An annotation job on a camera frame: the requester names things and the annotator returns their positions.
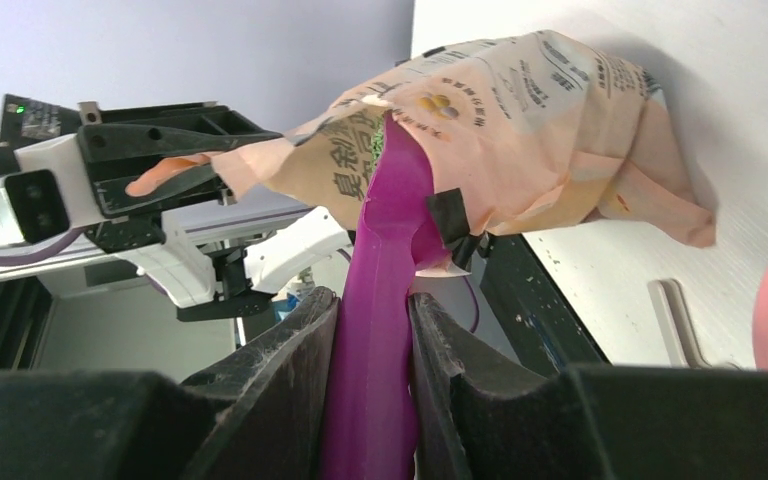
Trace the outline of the purple litter scoop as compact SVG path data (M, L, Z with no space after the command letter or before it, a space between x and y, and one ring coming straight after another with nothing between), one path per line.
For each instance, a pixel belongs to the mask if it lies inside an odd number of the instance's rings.
M322 479L411 479L418 426L410 395L407 297L447 252L426 199L429 162L384 116L384 147L356 230L336 325L320 447Z

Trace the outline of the white bag clip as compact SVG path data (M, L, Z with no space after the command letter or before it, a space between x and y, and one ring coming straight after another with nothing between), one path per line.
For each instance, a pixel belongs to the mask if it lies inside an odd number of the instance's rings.
M677 368L731 369L731 362L709 362L704 356L679 282L675 279L647 283L652 307L670 364Z

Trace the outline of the beige cat litter bag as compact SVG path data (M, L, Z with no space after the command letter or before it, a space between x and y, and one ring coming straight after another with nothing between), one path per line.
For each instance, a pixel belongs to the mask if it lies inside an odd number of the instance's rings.
M385 114L427 156L449 247L468 236L651 224L696 248L715 218L697 203L663 92L640 66L558 32L430 51L342 94L276 140L162 159L126 191L145 195L209 165L236 196L255 185L327 208L355 229Z

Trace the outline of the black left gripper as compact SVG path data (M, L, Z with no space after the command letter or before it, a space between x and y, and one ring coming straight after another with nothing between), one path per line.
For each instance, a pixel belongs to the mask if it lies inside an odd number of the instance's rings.
M165 239L165 211L218 201L224 182L209 165L184 171L145 195L126 187L169 157L208 151L227 152L278 139L277 132L252 133L252 122L238 112L210 102L119 110L85 104L87 121L77 133L93 199L102 221L85 231L104 252L121 252Z

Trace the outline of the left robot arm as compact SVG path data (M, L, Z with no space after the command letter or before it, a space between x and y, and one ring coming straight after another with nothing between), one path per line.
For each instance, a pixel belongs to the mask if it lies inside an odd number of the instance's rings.
M205 253L171 213L230 191L209 166L152 193L126 188L166 157L229 151L275 133L213 102L77 109L8 94L0 124L0 246L82 236L131 263L174 303L182 322L263 311L301 270L355 240L322 207L253 246Z

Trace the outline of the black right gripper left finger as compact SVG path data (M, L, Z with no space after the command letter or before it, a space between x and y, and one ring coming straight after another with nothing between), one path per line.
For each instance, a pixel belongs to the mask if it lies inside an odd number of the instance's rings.
M183 382L0 372L0 479L312 479L338 311L316 288Z

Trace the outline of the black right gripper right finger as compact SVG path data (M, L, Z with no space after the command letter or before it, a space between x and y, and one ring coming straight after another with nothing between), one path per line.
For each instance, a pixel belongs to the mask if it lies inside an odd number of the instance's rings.
M768 372L543 377L409 299L422 479L768 479Z

